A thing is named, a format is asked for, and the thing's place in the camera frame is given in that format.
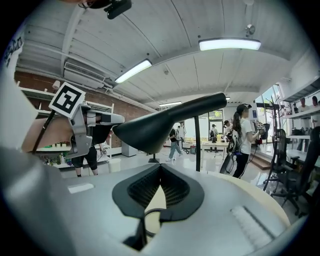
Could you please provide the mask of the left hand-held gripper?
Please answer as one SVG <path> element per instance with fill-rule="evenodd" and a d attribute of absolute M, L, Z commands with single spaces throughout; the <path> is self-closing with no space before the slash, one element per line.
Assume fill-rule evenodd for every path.
<path fill-rule="evenodd" d="M 87 112 L 85 124 L 82 112 L 85 95 L 83 90 L 64 82 L 49 104 L 52 111 L 68 119 L 72 128 L 71 149 L 66 156 L 68 159 L 86 155 L 91 145 L 95 146 L 106 141 L 113 126 L 125 122 L 122 115 Z"/>

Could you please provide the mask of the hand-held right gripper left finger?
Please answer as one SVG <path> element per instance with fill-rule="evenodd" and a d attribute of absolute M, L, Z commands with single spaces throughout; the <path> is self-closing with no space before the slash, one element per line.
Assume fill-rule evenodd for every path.
<path fill-rule="evenodd" d="M 159 164 L 98 177 L 63 178 L 47 170 L 49 192 L 63 232 L 55 232 L 57 256 L 159 256 L 161 242 L 147 242 L 144 194 L 157 191 Z"/>

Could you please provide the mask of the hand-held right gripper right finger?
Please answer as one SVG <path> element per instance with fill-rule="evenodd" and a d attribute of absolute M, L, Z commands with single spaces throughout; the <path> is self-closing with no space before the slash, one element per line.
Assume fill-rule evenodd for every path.
<path fill-rule="evenodd" d="M 255 247 L 232 213 L 246 207 L 277 237 L 286 229 L 286 214 L 277 201 L 255 185 L 218 172 L 174 167 L 203 188 L 204 199 L 186 220 L 165 222 L 142 249 L 144 256 L 243 256 Z"/>

